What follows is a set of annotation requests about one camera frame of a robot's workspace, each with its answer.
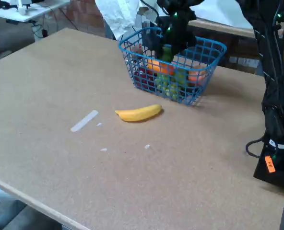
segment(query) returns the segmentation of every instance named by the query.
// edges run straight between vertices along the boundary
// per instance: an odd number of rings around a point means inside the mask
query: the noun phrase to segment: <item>orange label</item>
[[[272,162],[271,157],[270,157],[270,156],[266,156],[266,157],[265,157],[265,161],[266,161],[266,165],[267,165],[267,167],[268,167],[268,171],[269,171],[270,173],[275,172],[275,167],[274,167],[274,165],[273,165],[273,162]]]

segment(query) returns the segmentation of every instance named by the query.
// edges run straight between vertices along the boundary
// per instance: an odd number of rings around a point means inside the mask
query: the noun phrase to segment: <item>table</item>
[[[32,19],[37,19],[39,16],[49,13],[54,9],[66,6],[69,3],[70,0],[46,0],[45,2],[31,4],[26,15],[21,15],[16,8],[8,10],[0,9],[0,18],[26,23]]]
[[[244,153],[264,89],[218,67],[184,106],[135,89],[116,41],[62,30],[0,60],[0,188],[74,230],[279,229],[284,191]],[[145,123],[114,113],[150,104]]]
[[[211,22],[211,21],[201,19],[201,18],[198,18],[197,20],[194,20],[194,21],[190,21],[189,25],[208,29],[208,30],[215,30],[215,31],[219,31],[219,32],[227,33],[227,34],[238,35],[241,37],[255,38],[253,29],[233,27],[229,25],[216,23],[216,22]]]
[[[46,0],[45,2],[38,4],[31,4],[30,8],[28,8],[27,10],[26,15],[21,15],[16,8],[11,8],[8,10],[0,9],[0,18],[14,20],[22,23],[27,23],[30,20],[34,20],[34,23],[32,24],[32,30],[34,32],[35,40],[38,41],[40,37],[42,37],[42,31],[41,25],[36,21],[36,19],[54,9],[69,5],[70,2],[70,0]],[[1,55],[0,58],[3,58],[8,54],[10,53],[7,52],[6,54]]]

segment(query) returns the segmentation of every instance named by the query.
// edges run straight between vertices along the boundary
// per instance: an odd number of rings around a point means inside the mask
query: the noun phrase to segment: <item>yellow banana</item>
[[[162,110],[159,104],[153,104],[148,107],[133,109],[133,110],[116,110],[116,114],[123,121],[142,121],[152,116],[155,116]]]

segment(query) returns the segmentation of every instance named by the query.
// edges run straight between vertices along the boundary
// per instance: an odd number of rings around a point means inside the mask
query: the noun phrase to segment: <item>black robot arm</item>
[[[193,33],[188,31],[188,23],[196,19],[190,6],[203,0],[158,0],[158,5],[169,15],[161,24],[160,45],[155,46],[157,57],[163,55],[162,46],[171,45],[172,54],[178,54],[196,44]],[[262,100],[265,116],[264,147],[254,176],[269,183],[284,187],[284,60],[282,39],[278,30],[284,22],[284,0],[237,0],[244,17],[253,26],[260,61],[266,84]],[[275,172],[268,170],[265,157],[270,157]]]

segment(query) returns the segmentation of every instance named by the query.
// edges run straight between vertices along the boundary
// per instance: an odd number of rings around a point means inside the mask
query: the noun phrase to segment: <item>paper scrap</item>
[[[98,112],[96,110],[93,110],[92,112],[90,112],[84,119],[82,119],[80,122],[78,122],[77,124],[75,124],[72,128],[71,131],[72,132],[77,132],[79,131],[82,127],[84,127],[89,121],[91,121],[96,115],[98,114]]]

